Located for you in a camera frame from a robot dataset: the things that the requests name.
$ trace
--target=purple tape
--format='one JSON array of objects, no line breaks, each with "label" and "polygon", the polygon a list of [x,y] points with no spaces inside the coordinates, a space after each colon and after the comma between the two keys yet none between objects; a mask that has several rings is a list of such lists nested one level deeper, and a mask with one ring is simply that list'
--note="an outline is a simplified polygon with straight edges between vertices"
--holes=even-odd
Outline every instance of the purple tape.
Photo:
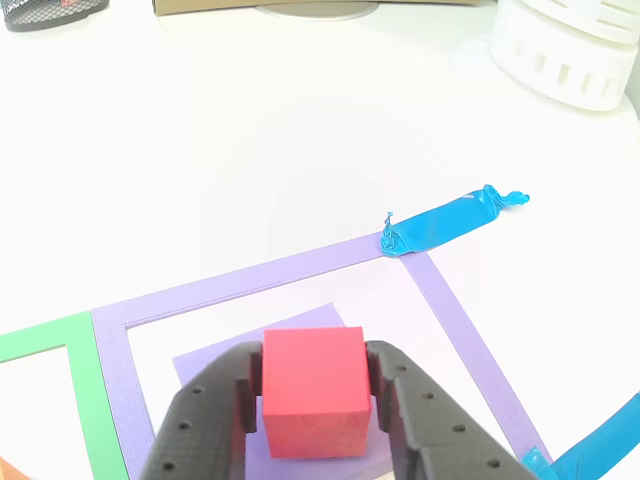
[{"label": "purple tape", "polygon": [[[280,328],[343,327],[333,305],[325,305],[243,335],[185,353],[173,359],[182,385],[189,383],[203,368],[231,347],[250,341],[262,341],[264,331]],[[247,435],[247,480],[372,480],[393,468],[389,437],[378,427],[375,403],[367,438],[367,453],[362,457],[319,460],[271,458],[269,442],[262,418],[262,398],[257,404],[258,431]]]},{"label": "purple tape", "polygon": [[[133,363],[127,339],[127,329],[379,258],[382,256],[379,237],[378,233],[367,235],[93,310],[91,313],[102,373],[120,447],[131,480],[138,480],[140,477],[155,436]],[[420,260],[416,260],[417,257],[424,257],[424,263],[427,264],[427,267],[429,264],[433,265],[427,253],[403,257],[403,262],[407,268],[412,264],[418,268]],[[453,334],[454,338],[464,337],[470,327],[475,332],[475,335],[472,336],[474,340],[470,342],[472,352],[486,350],[486,345],[462,312],[462,308],[440,276],[440,272],[434,267],[428,268],[420,275],[415,273],[412,275],[423,293],[430,288],[431,284],[440,285],[439,295],[443,291],[447,293],[443,295],[442,300],[434,302],[431,301],[432,292],[428,292],[427,296],[436,317],[443,325],[449,324],[449,328],[445,328],[447,333],[450,336]],[[457,305],[451,311],[447,307],[450,301]],[[468,323],[463,322],[454,327],[459,322],[458,316],[451,319],[448,317],[451,313],[457,312],[457,309],[462,312],[462,317]],[[460,347],[467,348],[466,345],[460,344],[460,342],[453,342],[453,344],[463,359],[469,358],[469,352],[460,350]],[[474,370],[469,368],[469,371],[476,380]],[[512,392],[504,375],[494,376],[494,380],[503,383],[490,385],[491,389],[496,392]],[[497,418],[504,417],[501,413],[504,410],[513,410],[507,402],[510,402],[512,397],[515,398],[515,395],[504,398],[499,395],[487,395],[484,389],[489,387],[484,382],[477,380],[476,384],[482,390]],[[530,424],[528,417],[526,420],[524,422],[520,420],[520,423],[522,425]],[[511,423],[514,426],[518,424],[515,419]],[[503,422],[501,425],[504,429],[506,424]],[[511,440],[514,429],[505,430],[505,434]],[[530,429],[525,430],[524,433],[518,432],[518,435],[529,436]],[[536,443],[538,439],[536,434],[532,441]]]},{"label": "purple tape", "polygon": [[538,447],[545,458],[551,461],[542,438],[533,426],[516,392],[513,391],[498,362],[491,355],[489,347],[471,323],[431,257],[420,253],[405,255],[401,258],[484,396],[518,458],[524,458],[533,447]]}]

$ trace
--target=black mesh container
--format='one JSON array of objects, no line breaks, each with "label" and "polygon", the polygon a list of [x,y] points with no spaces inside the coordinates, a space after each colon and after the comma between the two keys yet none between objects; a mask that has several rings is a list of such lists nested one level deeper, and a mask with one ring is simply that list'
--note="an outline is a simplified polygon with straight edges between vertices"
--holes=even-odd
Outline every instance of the black mesh container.
[{"label": "black mesh container", "polygon": [[28,32],[75,22],[100,11],[109,0],[0,0],[4,22],[14,32]]}]

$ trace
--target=white plastic container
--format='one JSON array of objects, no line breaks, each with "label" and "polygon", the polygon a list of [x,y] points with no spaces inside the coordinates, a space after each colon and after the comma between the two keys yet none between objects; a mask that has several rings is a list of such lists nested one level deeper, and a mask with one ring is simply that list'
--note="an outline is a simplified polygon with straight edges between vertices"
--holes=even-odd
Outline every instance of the white plastic container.
[{"label": "white plastic container", "polygon": [[638,46],[580,32],[520,0],[501,0],[491,52],[503,70],[538,92],[606,111],[620,104]]},{"label": "white plastic container", "polygon": [[612,42],[640,38],[640,0],[523,0],[562,23]]}]

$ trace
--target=blue painter's tape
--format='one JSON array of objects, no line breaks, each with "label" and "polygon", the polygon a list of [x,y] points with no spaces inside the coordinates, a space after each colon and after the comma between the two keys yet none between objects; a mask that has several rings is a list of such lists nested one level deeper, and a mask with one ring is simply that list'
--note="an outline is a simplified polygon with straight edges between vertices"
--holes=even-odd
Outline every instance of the blue painter's tape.
[{"label": "blue painter's tape", "polygon": [[560,480],[538,447],[533,447],[531,451],[524,456],[522,463],[540,480]]},{"label": "blue painter's tape", "polygon": [[640,444],[640,394],[562,455],[553,465],[559,480],[598,480]]},{"label": "blue painter's tape", "polygon": [[453,202],[391,225],[391,213],[380,237],[382,252],[388,256],[424,252],[447,243],[498,218],[500,212],[523,205],[529,195],[511,192],[501,196],[491,185],[471,192]]}]

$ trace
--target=red cube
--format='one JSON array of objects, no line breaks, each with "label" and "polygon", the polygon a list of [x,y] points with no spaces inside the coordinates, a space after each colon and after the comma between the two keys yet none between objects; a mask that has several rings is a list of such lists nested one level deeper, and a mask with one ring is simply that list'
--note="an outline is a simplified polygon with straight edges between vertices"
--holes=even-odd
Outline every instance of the red cube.
[{"label": "red cube", "polygon": [[273,458],[365,454],[371,397],[361,328],[267,330],[262,370]]}]

